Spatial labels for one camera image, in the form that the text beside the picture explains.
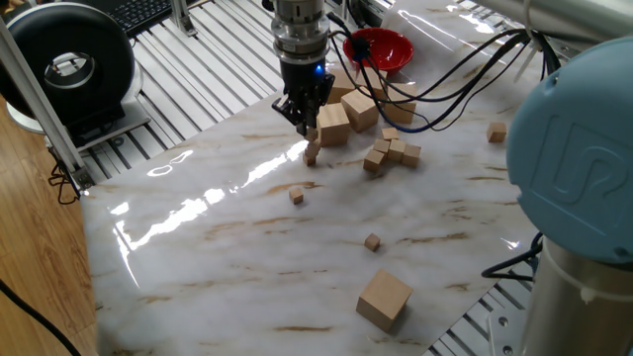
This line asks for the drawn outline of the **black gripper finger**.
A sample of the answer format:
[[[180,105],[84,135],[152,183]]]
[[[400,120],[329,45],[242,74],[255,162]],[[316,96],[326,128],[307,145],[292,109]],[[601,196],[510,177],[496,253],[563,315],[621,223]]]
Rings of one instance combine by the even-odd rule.
[[[306,92],[306,128],[307,131],[317,127],[317,115],[329,98],[333,86],[332,81],[321,81],[309,86]]]
[[[289,97],[280,97],[276,99],[271,104],[271,108],[290,122],[295,127],[298,134],[306,133],[305,117],[298,110],[294,101]]]

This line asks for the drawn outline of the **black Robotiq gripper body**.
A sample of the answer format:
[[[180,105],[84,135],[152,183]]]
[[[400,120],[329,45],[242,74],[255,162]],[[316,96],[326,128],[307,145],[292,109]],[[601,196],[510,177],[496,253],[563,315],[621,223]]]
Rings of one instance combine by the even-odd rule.
[[[327,103],[334,76],[326,69],[323,58],[311,63],[281,61],[284,94],[294,107],[307,107],[309,103],[323,106]]]

